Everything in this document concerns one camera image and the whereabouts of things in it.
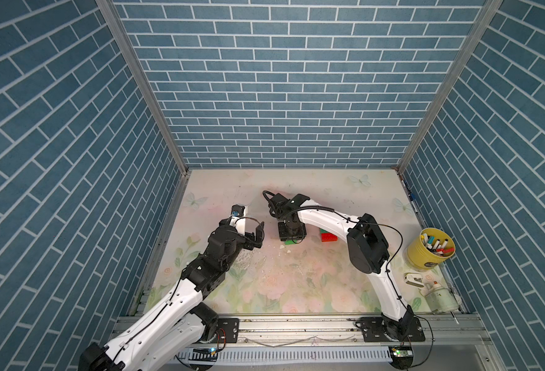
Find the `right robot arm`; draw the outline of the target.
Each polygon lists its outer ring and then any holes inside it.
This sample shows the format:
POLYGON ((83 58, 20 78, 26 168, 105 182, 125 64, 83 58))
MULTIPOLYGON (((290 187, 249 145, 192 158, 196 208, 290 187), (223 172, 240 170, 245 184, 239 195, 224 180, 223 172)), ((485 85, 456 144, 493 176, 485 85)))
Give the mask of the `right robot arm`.
POLYGON ((385 334, 403 342, 414 328, 415 314, 405 302, 392 277, 391 255, 382 224, 368 213, 350 216, 322 206, 310 197, 297 194, 288 199, 280 193, 263 191, 269 214, 278 222, 281 241, 301 241, 307 236, 307 225, 333 234, 348 245, 352 265, 367 275, 382 309, 385 334))

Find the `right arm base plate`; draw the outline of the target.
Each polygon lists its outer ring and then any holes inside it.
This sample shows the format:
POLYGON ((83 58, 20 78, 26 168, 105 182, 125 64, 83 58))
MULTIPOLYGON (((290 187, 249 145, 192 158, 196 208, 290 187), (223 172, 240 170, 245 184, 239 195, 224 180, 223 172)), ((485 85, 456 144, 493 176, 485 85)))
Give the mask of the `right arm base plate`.
POLYGON ((383 317, 362 317, 354 322, 366 343, 422 343, 427 337, 418 318, 394 321, 383 317))

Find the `red lego brick front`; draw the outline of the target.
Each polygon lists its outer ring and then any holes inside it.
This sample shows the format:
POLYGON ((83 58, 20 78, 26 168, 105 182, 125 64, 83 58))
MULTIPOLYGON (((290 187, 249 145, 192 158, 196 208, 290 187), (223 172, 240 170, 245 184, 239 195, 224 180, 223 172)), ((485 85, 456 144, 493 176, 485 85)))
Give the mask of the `red lego brick front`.
POLYGON ((335 242, 338 241, 338 237, 333 235, 332 233, 322 233, 320 235, 320 240, 322 243, 335 242))

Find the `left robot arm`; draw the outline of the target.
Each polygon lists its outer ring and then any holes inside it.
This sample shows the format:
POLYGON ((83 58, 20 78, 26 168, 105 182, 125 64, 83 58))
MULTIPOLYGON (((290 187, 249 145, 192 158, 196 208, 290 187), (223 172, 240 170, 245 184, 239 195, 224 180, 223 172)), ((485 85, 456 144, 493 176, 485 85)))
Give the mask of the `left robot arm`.
POLYGON ((173 289, 122 334, 104 346, 91 344, 80 355, 78 368, 158 370, 186 347, 210 340, 218 314, 204 300, 224 281, 239 253, 260 248, 265 239, 263 223, 248 233, 246 221, 246 216, 222 220, 173 289))

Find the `aluminium front rail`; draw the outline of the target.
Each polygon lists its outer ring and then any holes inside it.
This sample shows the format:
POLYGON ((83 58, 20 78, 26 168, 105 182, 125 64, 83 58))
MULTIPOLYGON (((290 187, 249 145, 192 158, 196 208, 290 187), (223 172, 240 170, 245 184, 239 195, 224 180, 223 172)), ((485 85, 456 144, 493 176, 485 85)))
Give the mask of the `aluminium front rail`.
MULTIPOLYGON (((446 314, 418 317, 427 337, 422 343, 366 343, 354 322, 364 315, 223 315, 239 318, 237 343, 196 342, 188 347, 214 346, 217 349, 232 347, 288 348, 291 346, 487 346, 491 344, 478 315, 446 314)), ((139 317, 123 317, 116 324, 122 334, 139 317)))

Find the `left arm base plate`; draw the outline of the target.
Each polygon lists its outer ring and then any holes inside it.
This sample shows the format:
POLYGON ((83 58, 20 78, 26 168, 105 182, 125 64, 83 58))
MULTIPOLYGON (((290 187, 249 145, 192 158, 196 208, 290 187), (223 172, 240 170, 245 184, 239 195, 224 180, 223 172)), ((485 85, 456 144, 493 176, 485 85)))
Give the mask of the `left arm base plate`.
POLYGON ((201 341, 215 343, 219 339, 220 343, 237 343, 239 325, 239 318, 219 318, 217 322, 210 322, 205 326, 201 341))

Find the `white small clip device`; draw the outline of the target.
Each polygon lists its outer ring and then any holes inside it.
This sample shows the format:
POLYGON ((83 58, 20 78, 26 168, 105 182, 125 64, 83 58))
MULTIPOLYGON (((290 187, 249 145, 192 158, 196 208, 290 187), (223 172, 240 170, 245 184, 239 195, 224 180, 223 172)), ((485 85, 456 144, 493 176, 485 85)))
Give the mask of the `white small clip device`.
POLYGON ((404 281, 406 284, 416 288, 423 288, 425 286, 422 275, 418 273, 406 273, 404 276, 404 281))

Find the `yellow pen cup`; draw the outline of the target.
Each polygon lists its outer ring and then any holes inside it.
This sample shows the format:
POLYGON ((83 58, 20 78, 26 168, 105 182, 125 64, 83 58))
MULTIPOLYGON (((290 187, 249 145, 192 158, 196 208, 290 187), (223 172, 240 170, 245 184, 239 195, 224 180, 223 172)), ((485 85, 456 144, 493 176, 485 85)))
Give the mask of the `yellow pen cup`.
POLYGON ((442 230, 428 227, 405 250, 408 263, 419 271, 428 271, 452 258, 456 252, 453 238, 442 230))

